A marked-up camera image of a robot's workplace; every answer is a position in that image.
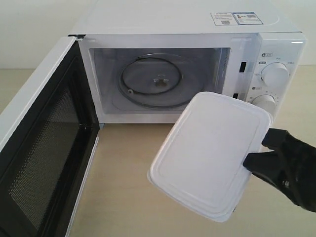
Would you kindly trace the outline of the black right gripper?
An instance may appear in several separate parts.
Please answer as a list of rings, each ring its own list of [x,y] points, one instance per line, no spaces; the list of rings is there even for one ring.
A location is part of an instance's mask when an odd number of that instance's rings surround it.
[[[293,204],[316,211],[316,148],[293,138],[287,130],[270,128],[262,143],[271,152],[249,153],[243,167],[267,183],[278,183],[285,171],[281,191]]]

